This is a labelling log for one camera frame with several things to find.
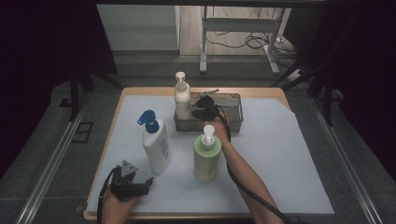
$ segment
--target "pump bottle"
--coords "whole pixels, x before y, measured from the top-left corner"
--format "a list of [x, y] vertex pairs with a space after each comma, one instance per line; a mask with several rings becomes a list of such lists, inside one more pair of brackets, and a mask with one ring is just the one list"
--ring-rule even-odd
[[213, 135], [214, 132], [212, 125], [206, 125], [204, 133], [194, 141], [194, 174], [203, 182], [215, 178], [219, 169], [221, 142]]
[[191, 119], [191, 90], [184, 72], [176, 73], [175, 103], [177, 119]]
[[146, 123], [142, 138], [143, 147], [148, 155], [152, 173], [159, 175], [168, 167], [171, 161], [165, 123], [163, 119], [156, 119], [152, 110], [146, 110], [137, 123], [140, 125]]

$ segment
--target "green bottle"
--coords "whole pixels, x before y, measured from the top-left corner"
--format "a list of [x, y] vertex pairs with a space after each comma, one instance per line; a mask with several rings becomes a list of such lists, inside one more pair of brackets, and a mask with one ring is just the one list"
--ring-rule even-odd
[[213, 135], [215, 128], [212, 125], [204, 127], [204, 133], [194, 141], [194, 174], [203, 182], [215, 178], [219, 169], [219, 155], [221, 142]]

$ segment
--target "gray carpet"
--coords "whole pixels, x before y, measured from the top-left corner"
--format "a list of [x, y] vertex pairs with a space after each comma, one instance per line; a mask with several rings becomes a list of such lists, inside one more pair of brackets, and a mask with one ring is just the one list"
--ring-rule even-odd
[[[244, 59], [229, 61], [212, 57], [208, 72], [199, 74], [197, 58], [161, 57], [143, 61], [116, 57], [120, 75], [114, 77], [124, 86], [174, 86], [174, 74], [185, 71], [187, 81], [196, 87], [268, 87], [274, 77], [262, 59], [253, 63]], [[88, 109], [81, 122], [92, 123], [87, 143], [71, 143], [52, 180], [34, 223], [90, 223], [82, 216], [91, 184], [100, 160], [108, 130], [120, 98], [120, 90], [93, 76], [96, 84]], [[355, 193], [339, 165], [327, 136], [306, 96], [303, 83], [286, 92], [291, 110], [296, 114], [319, 176], [329, 194], [334, 216], [299, 216], [311, 223], [368, 223]], [[0, 180], [0, 223], [13, 223], [18, 217], [42, 169], [68, 125], [70, 108], [59, 107], [69, 98], [68, 83], [55, 88], [49, 108], [29, 142]], [[353, 162], [363, 185], [378, 208], [383, 223], [396, 223], [396, 187], [382, 165], [345, 120], [337, 104], [332, 107], [332, 121], [340, 142]], [[179, 221], [137, 221], [137, 223], [186, 223]], [[188, 223], [211, 223], [213, 220]], [[217, 220], [219, 223], [252, 223], [250, 219]]]

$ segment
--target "blue pump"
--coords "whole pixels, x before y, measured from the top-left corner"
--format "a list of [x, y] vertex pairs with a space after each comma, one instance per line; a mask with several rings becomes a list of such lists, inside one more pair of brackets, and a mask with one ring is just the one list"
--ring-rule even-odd
[[146, 110], [140, 119], [137, 121], [138, 124], [143, 125], [146, 123], [146, 131], [148, 133], [156, 133], [160, 129], [158, 121], [155, 119], [155, 113], [152, 110]]

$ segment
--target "hand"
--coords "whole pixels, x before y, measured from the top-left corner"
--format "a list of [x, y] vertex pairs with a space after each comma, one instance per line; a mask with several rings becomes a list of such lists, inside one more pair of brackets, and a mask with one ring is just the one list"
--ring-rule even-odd
[[139, 198], [132, 198], [128, 202], [120, 202], [110, 189], [107, 189], [103, 198], [102, 224], [122, 224], [131, 214], [131, 210]]
[[204, 125], [212, 125], [215, 128], [215, 136], [218, 137], [222, 144], [224, 141], [229, 141], [227, 137], [227, 131], [225, 130], [224, 124], [219, 117], [216, 117], [210, 121], [205, 121]]

